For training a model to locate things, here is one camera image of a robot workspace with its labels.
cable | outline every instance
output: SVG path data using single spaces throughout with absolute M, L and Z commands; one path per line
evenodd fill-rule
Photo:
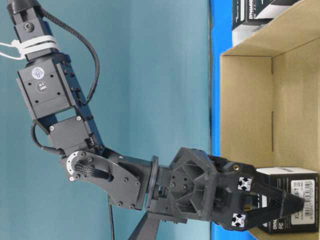
M 49 19 L 51 22 L 53 22 L 54 24 L 56 24 L 60 28 L 63 28 L 64 30 L 68 31 L 69 33 L 74 35 L 77 39 L 79 39 L 89 49 L 89 51 L 93 57 L 94 64 L 95 64 L 95 77 L 94 77 L 93 83 L 91 85 L 89 94 L 88 94 L 85 102 L 82 102 L 81 99 L 78 98 L 79 102 L 83 106 L 85 106 L 91 101 L 91 99 L 96 91 L 97 85 L 98 85 L 98 80 L 99 80 L 99 75 L 100 75 L 100 61 L 99 61 L 99 57 L 97 55 L 97 52 L 94 49 L 94 47 L 91 45 L 91 43 L 83 35 L 81 35 L 78 31 L 73 29 L 71 26 L 65 24 L 63 21 L 61 21 L 58 18 L 56 18 L 55 16 L 53 16 L 52 14 L 47 12 L 42 7 L 40 7 L 40 12 L 44 17 Z
M 57 155 L 65 155 L 65 152 L 62 149 L 55 149 L 53 147 L 41 145 L 41 143 L 38 141 L 36 136 L 36 125 L 37 125 L 36 121 L 33 121 L 31 125 L 31 138 L 32 138 L 32 141 L 35 143 L 35 145 L 46 152 L 57 154 Z
M 74 170 L 78 173 L 84 174 L 87 177 L 93 177 L 93 178 L 98 178 L 98 179 L 105 179 L 108 180 L 108 182 L 112 182 L 114 179 L 114 176 L 112 176 L 109 172 L 107 171 L 102 171 L 99 169 L 95 169 L 93 167 L 87 167 L 81 163 L 77 163 L 74 166 Z
M 111 228 L 111 240 L 115 240 L 114 214 L 113 214 L 112 205 L 110 202 L 110 195 L 108 195 L 108 205 L 109 205 L 109 219 L 110 219 L 110 228 Z

black robotic arm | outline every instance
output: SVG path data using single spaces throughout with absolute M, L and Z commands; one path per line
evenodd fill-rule
M 119 208 L 142 210 L 145 205 L 146 214 L 130 240 L 156 239 L 161 220 L 214 221 L 227 230 L 245 231 L 303 208 L 303 199 L 264 184 L 252 165 L 181 148 L 170 166 L 161 166 L 156 156 L 146 161 L 106 148 L 88 106 L 100 70 L 93 47 L 37 0 L 8 0 L 8 11 L 19 42 L 27 46 L 27 65 L 18 71 L 17 83 L 33 120 L 32 139 L 43 150 L 61 156 L 71 182 L 86 181 L 101 187 Z M 74 34 L 90 50 L 96 73 L 87 98 L 70 57 L 59 51 L 44 17 Z M 70 109 L 74 109 L 73 117 L 57 120 L 58 113 Z M 38 142 L 36 125 L 53 147 Z M 274 204 L 258 208 L 261 195 L 273 199 Z

blue background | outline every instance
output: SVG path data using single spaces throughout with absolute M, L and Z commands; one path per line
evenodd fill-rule
M 147 160 L 157 155 L 163 165 L 181 146 L 210 150 L 208 0 L 40 3 L 99 53 L 101 77 L 90 107 L 106 146 Z M 10 43 L 16 36 L 5 1 L 0 23 L 0 41 Z M 89 52 L 51 26 L 83 89 L 89 89 L 94 76 Z M 31 118 L 15 80 L 24 65 L 0 58 L 0 239 L 110 239 L 106 193 L 89 183 L 70 183 L 59 159 L 31 141 Z M 127 239 L 142 215 L 116 208 L 116 239 Z M 162 222 L 158 239 L 207 240 L 209 225 Z

black product box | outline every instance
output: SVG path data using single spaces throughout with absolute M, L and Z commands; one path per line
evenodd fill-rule
M 269 234 L 318 231 L 318 172 L 299 167 L 259 168 L 257 172 L 262 176 L 265 183 L 286 190 L 305 200 L 302 211 L 272 222 L 266 222 L 259 226 L 260 229 Z M 267 207 L 271 201 L 266 196 L 260 195 L 258 207 Z
M 255 18 L 276 18 L 299 0 L 255 0 Z
M 254 32 L 271 20 L 272 18 L 256 19 L 255 0 L 233 0 L 232 2 L 232 31 Z

white cable tie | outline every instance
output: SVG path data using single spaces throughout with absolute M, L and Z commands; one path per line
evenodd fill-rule
M 1 46 L 8 48 L 16 48 L 20 53 L 20 57 L 10 56 L 3 52 L 0 52 L 0 56 L 6 57 L 13 60 L 23 60 L 26 58 L 26 55 L 32 54 L 45 49 L 57 49 L 60 51 L 57 40 L 51 35 L 40 36 L 32 38 L 30 40 L 20 43 L 18 40 L 13 40 L 11 44 L 6 44 L 0 42 Z

